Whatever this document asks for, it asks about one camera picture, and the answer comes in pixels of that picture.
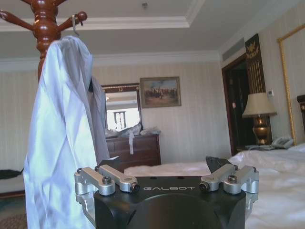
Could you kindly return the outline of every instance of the crown molding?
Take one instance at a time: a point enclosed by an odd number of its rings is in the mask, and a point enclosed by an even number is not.
[[[33,24],[33,19],[23,19]],[[57,24],[66,19],[58,18]],[[88,18],[84,26],[77,26],[77,30],[127,30],[127,29],[164,29],[189,28],[184,16],[178,17],[119,17],[119,18]],[[0,20],[0,32],[28,31],[20,26]]]
[[[95,55],[94,66],[220,61],[217,51],[151,52]]]
[[[185,18],[189,23],[189,26],[193,23],[197,15],[199,14],[205,0],[193,0],[191,6],[189,7],[188,11],[186,12]]]
[[[220,47],[219,53],[223,54],[240,39],[244,38],[246,41],[256,33],[259,33],[300,1],[272,0],[268,2],[246,25]]]
[[[215,61],[220,61],[217,51],[151,52],[93,56],[94,67]],[[0,59],[0,72],[33,71],[37,70],[38,63],[39,58]]]

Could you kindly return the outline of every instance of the lamp base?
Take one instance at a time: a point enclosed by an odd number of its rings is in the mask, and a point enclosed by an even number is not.
[[[271,129],[266,125],[263,118],[258,117],[254,120],[253,133],[258,145],[268,145],[270,139]]]
[[[268,145],[270,137],[270,127],[253,127],[253,133],[255,134],[256,143],[258,145]]]

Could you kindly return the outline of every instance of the logo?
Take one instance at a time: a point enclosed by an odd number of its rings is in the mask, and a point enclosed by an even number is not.
[[[177,191],[177,190],[193,190],[195,187],[169,187],[169,188],[164,188],[164,187],[144,187],[143,190],[145,191],[154,191],[154,190],[172,190],[172,191]]]

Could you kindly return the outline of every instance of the coat rack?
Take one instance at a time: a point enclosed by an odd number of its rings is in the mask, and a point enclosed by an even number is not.
[[[50,44],[54,40],[61,38],[61,32],[72,27],[72,17],[68,18],[63,24],[57,25],[56,16],[58,14],[58,6],[66,0],[21,0],[30,5],[35,22],[33,25],[21,20],[13,14],[0,10],[0,18],[19,25],[33,32],[37,39],[36,48],[40,52],[40,62],[38,65],[38,81],[40,79],[42,66]],[[83,11],[75,15],[75,24],[82,23],[87,19],[87,14]]]

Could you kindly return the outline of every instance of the air vent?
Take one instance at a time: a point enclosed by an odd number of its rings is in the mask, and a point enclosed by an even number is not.
[[[235,45],[233,45],[228,51],[223,54],[223,61],[229,59],[237,51],[244,47],[244,39],[240,39]]]

